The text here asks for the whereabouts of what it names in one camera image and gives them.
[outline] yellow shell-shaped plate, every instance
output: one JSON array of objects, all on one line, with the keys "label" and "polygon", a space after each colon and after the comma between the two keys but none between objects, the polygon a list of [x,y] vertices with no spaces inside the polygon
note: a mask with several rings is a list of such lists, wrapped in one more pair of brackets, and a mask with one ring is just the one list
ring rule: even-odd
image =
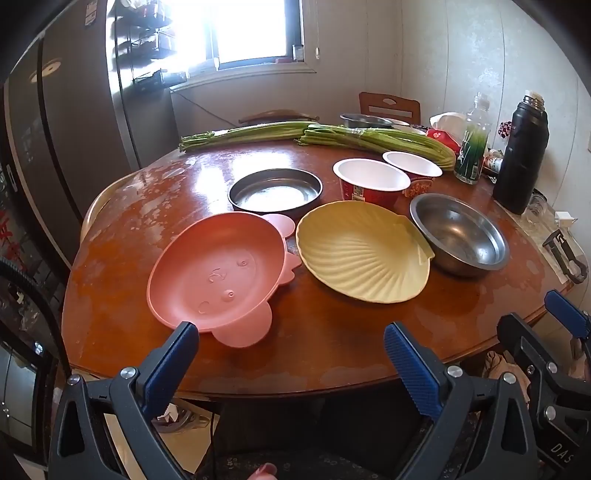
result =
[{"label": "yellow shell-shaped plate", "polygon": [[295,238],[301,259],[318,280],[374,303],[416,297],[435,256],[408,218],[366,202],[334,202],[312,210]]}]

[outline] small bottle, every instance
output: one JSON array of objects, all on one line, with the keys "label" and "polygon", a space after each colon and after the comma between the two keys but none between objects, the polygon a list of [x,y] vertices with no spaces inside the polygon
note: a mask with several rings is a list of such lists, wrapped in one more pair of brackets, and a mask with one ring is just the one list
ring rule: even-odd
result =
[{"label": "small bottle", "polygon": [[466,133],[456,160],[454,173],[465,183],[474,185],[480,177],[486,141],[491,131],[488,109],[491,102],[484,93],[474,98],[474,108],[466,114]]}]

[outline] wooden table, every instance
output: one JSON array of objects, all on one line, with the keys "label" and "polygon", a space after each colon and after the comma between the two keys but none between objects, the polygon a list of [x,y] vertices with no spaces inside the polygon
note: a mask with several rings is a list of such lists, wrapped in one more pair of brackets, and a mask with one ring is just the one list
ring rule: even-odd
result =
[{"label": "wooden table", "polygon": [[[337,160],[378,155],[331,147],[266,142],[181,154],[174,151],[139,171],[100,212],[80,247],[67,286],[63,336],[70,362],[102,377],[138,365],[171,330],[146,302],[148,276],[168,243],[193,222],[232,210],[237,179],[272,167],[297,167],[324,183],[324,203],[340,199]],[[232,349],[201,336],[197,358],[181,383],[183,396],[295,395],[355,387],[395,376],[382,347],[384,327],[401,320],[445,362],[496,344],[496,324],[508,312],[532,321],[544,294],[563,289],[546,260],[491,199],[491,185],[468,186],[446,173],[434,192],[458,197],[503,231],[509,264],[478,281],[431,269],[416,298],[383,305],[350,299],[301,266],[270,300],[273,324],[260,343]],[[400,199],[398,213],[408,214]],[[295,239],[288,248],[297,253]]]}]

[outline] refrigerator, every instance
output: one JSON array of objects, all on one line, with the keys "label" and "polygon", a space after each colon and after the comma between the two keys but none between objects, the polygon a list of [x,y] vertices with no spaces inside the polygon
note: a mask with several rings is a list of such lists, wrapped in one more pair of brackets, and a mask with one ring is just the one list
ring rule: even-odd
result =
[{"label": "refrigerator", "polygon": [[113,181],[177,148],[170,91],[137,88],[133,27],[119,0],[78,0],[2,86],[0,166],[22,228],[65,284],[82,220]]}]

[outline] green vegetable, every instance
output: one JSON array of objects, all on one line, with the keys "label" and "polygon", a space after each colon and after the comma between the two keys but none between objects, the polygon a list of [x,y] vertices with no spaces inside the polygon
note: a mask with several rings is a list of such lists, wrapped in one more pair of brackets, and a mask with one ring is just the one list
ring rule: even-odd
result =
[{"label": "green vegetable", "polygon": [[262,142],[268,140],[290,140],[300,138],[304,130],[314,122],[276,122],[274,124],[253,125],[251,127],[233,128],[217,132],[205,132],[181,138],[178,146],[180,151],[195,150],[212,145],[229,145],[234,143]]},{"label": "green vegetable", "polygon": [[300,145],[322,144],[324,140],[338,142],[339,146],[384,153],[402,151],[419,155],[452,170],[456,161],[453,150],[437,140],[414,132],[389,128],[346,128],[333,125],[311,124],[300,138]]}]

